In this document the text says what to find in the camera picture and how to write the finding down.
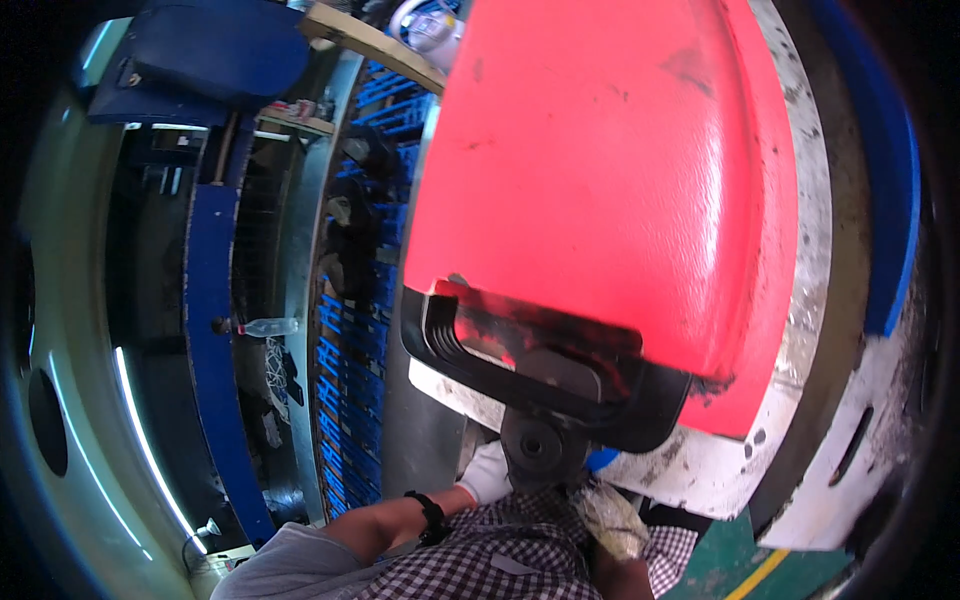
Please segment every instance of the gloved hand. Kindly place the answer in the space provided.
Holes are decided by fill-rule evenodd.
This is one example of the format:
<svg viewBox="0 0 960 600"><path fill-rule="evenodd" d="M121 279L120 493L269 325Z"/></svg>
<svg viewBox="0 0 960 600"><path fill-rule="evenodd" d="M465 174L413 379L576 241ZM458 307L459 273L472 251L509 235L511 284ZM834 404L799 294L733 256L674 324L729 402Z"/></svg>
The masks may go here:
<svg viewBox="0 0 960 600"><path fill-rule="evenodd" d="M496 502L514 490L499 440L477 447L457 485L470 494L477 506Z"/></svg>

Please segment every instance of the black wristwatch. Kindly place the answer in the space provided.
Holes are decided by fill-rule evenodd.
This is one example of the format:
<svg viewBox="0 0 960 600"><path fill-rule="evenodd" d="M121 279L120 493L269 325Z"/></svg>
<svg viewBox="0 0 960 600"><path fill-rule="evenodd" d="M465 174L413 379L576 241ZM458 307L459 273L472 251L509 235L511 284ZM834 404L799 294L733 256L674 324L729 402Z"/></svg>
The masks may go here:
<svg viewBox="0 0 960 600"><path fill-rule="evenodd" d="M444 509L422 493L410 490L403 495L413 498L423 506L423 516L426 517L426 529L420 534L420 547L435 546L450 535L450 528L444 525Z"/></svg>

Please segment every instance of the checkered shirt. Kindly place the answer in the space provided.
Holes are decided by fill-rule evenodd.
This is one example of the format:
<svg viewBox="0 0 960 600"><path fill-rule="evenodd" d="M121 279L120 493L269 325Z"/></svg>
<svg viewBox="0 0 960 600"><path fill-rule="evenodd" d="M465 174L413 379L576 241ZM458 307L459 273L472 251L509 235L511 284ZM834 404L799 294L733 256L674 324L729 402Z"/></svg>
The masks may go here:
<svg viewBox="0 0 960 600"><path fill-rule="evenodd" d="M578 548L589 533L559 493L514 493L461 513L448 525L453 531L442 543L397 559L357 600L602 600ZM655 597L680 581L696 539L695 532L679 527L650 528L643 558ZM494 566L496 555L529 572Z"/></svg>

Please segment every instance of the person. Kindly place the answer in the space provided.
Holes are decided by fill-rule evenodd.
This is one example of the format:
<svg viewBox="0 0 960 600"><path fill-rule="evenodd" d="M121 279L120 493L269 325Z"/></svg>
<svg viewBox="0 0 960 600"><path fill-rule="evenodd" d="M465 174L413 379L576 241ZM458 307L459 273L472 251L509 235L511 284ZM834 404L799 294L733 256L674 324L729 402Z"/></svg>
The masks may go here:
<svg viewBox="0 0 960 600"><path fill-rule="evenodd" d="M211 598L651 600L680 581L702 532L648 528L643 556L615 561L563 493L514 493L496 441L476 449L449 490L408 492L320 529L284 524ZM416 550L378 560L417 538Z"/></svg>

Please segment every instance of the red plastic cover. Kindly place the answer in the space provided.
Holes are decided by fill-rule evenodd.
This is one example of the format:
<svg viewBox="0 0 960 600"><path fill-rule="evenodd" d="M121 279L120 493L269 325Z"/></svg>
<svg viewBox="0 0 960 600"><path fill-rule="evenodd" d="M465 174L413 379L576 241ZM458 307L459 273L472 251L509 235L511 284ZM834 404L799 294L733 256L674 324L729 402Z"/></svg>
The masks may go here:
<svg viewBox="0 0 960 600"><path fill-rule="evenodd" d="M744 437L797 246L793 145L742 0L477 0L420 185L404 284L638 331L712 382L680 424Z"/></svg>

